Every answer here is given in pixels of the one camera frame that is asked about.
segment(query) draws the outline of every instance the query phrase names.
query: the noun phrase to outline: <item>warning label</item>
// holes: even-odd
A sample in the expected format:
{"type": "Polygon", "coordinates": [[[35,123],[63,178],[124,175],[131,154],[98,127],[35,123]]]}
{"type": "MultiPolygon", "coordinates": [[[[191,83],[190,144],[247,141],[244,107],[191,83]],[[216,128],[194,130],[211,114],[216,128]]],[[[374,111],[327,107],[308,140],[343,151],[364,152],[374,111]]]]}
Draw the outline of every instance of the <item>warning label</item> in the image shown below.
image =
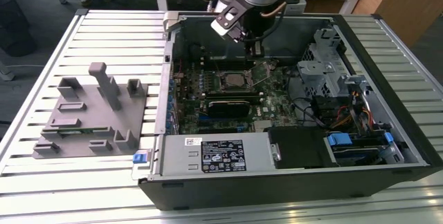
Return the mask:
{"type": "Polygon", "coordinates": [[[246,171],[247,163],[242,140],[202,142],[202,171],[246,171]]]}

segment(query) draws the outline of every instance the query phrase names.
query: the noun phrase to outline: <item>barcode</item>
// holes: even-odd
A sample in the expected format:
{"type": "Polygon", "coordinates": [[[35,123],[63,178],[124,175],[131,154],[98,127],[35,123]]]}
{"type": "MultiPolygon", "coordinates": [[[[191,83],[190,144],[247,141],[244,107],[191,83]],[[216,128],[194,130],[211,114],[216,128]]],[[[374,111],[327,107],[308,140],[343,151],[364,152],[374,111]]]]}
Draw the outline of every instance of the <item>barcode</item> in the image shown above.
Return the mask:
{"type": "Polygon", "coordinates": [[[187,137],[186,145],[202,145],[202,138],[200,137],[187,137]]]}

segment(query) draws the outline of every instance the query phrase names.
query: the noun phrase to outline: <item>robotic end effector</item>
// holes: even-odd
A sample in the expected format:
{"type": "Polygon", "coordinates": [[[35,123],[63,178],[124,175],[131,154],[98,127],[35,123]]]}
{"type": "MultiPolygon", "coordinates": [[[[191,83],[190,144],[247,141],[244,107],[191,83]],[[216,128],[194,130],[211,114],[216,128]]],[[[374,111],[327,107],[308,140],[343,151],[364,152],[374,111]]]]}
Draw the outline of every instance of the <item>robotic end effector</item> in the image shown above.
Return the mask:
{"type": "Polygon", "coordinates": [[[298,4],[299,0],[220,0],[228,3],[211,26],[218,34],[246,45],[248,57],[263,57],[263,39],[275,31],[283,20],[287,4],[298,4]]]}

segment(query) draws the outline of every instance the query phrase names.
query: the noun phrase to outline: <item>metal work table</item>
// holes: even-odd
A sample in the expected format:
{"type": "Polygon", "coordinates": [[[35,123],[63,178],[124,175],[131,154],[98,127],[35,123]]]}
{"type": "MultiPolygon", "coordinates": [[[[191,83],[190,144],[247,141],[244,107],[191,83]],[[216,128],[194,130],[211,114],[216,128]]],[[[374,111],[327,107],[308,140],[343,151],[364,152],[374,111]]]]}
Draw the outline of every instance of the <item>metal work table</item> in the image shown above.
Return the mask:
{"type": "MultiPolygon", "coordinates": [[[[162,212],[131,179],[132,156],[35,160],[32,148],[60,94],[55,86],[63,76],[96,83],[88,76],[91,62],[108,64],[118,83],[139,78],[150,84],[142,146],[154,145],[163,15],[91,10],[75,16],[0,143],[0,223],[443,222],[443,172],[368,198],[162,212]]],[[[443,155],[442,86],[382,20],[346,20],[443,155]]],[[[356,60],[350,61],[359,71],[356,60]]]]}

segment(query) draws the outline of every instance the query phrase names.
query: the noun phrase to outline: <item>motherboard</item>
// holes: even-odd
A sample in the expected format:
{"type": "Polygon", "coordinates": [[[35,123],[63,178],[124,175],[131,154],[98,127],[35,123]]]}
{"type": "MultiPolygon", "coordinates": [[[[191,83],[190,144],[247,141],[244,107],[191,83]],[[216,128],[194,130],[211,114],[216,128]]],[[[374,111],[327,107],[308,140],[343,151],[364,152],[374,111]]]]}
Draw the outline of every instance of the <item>motherboard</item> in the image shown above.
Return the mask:
{"type": "Polygon", "coordinates": [[[286,83],[292,67],[276,60],[202,57],[174,73],[176,134],[263,132],[298,124],[286,83]]]}

